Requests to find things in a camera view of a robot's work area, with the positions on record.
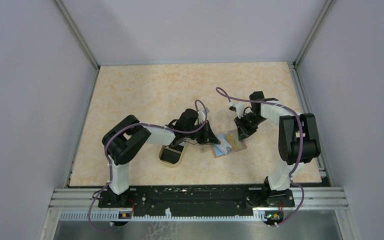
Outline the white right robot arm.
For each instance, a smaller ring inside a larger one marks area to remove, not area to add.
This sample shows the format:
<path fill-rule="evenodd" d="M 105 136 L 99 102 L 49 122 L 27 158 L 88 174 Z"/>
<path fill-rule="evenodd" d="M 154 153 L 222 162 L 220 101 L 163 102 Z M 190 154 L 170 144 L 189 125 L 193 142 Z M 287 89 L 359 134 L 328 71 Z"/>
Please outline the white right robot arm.
<path fill-rule="evenodd" d="M 266 120 L 278 127 L 280 161 L 265 179 L 267 189 L 261 193 L 264 204 L 275 206 L 281 200 L 280 191 L 290 187 L 297 170 L 321 153 L 316 117 L 312 113 L 298 113 L 276 98 L 265 98 L 262 91 L 253 92 L 248 101 L 250 111 L 243 103 L 229 103 L 229 109 L 237 114 L 234 122 L 239 141 L 253 135 Z"/>

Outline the gold VIP credit card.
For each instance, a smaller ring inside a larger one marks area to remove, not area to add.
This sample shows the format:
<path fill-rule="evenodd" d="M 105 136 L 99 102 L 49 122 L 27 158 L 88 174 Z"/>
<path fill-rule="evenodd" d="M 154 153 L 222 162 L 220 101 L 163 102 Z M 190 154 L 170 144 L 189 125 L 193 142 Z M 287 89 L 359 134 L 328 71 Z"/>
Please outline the gold VIP credit card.
<path fill-rule="evenodd" d="M 237 131 L 231 131 L 227 135 L 227 141 L 231 145 L 231 149 L 233 152 L 238 152 L 246 149 L 246 145 L 243 141 L 239 140 L 239 135 Z"/>

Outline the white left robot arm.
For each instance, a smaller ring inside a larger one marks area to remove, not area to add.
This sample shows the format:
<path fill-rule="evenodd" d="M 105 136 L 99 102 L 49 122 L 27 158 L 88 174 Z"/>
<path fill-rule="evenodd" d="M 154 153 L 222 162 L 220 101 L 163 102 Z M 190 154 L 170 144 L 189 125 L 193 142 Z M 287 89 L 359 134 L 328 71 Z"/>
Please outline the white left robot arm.
<path fill-rule="evenodd" d="M 131 114 L 108 131 L 102 138 L 102 144 L 109 164 L 111 202 L 118 207 L 129 203 L 129 163 L 143 145 L 175 147 L 185 139 L 196 141 L 199 145 L 221 143 L 211 129 L 205 109 L 187 108 L 178 119 L 164 126 L 141 122 Z"/>

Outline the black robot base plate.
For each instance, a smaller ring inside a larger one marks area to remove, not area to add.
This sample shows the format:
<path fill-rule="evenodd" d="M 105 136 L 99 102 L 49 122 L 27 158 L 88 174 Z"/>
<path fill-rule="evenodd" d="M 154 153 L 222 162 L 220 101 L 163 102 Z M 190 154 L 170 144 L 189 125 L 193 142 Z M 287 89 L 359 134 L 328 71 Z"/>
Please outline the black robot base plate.
<path fill-rule="evenodd" d="M 98 197 L 100 208 L 133 208 L 135 217 L 250 216 L 254 208 L 295 206 L 290 189 L 270 190 L 260 184 L 130 186 L 117 195 L 110 188 Z"/>

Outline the silver VIP credit card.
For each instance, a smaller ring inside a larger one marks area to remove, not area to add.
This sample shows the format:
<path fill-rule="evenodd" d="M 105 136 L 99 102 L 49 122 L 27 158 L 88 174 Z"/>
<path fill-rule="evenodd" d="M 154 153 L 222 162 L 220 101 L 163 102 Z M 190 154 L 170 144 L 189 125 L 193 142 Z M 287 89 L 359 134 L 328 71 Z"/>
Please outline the silver VIP credit card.
<path fill-rule="evenodd" d="M 214 152 L 217 157 L 225 156 L 233 152 L 232 146 L 229 144 L 224 134 L 219 134 L 217 138 L 220 140 L 220 144 L 214 146 Z"/>

